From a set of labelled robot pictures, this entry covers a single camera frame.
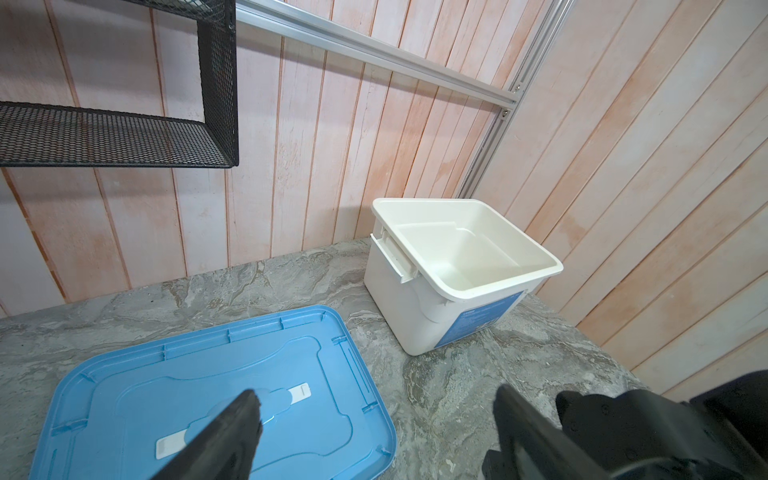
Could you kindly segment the blue plastic bin lid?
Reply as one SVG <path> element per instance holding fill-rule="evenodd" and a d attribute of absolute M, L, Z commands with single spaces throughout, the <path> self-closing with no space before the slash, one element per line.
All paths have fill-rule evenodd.
<path fill-rule="evenodd" d="M 341 316 L 310 306 L 95 356 L 52 398 L 34 479 L 148 479 L 238 395 L 261 404 L 254 479 L 373 479 L 393 421 Z"/>

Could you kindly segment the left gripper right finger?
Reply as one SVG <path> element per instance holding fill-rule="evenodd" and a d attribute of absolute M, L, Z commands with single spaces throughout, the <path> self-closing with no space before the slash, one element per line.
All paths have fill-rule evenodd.
<path fill-rule="evenodd" d="M 493 402 L 499 448 L 486 452 L 483 479 L 606 479 L 608 474 L 511 385 Z"/>

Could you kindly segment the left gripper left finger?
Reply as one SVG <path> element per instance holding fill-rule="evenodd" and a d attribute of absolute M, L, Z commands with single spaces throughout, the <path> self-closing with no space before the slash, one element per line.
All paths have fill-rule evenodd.
<path fill-rule="evenodd" d="M 153 479 L 248 479 L 263 433 L 260 407 L 244 390 Z"/>

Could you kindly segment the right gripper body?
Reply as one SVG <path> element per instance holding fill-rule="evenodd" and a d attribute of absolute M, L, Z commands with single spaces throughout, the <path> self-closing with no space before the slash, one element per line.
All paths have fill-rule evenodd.
<path fill-rule="evenodd" d="M 613 479 L 764 479 L 767 373 L 688 401 L 648 390 L 617 397 L 562 391 L 563 433 Z"/>

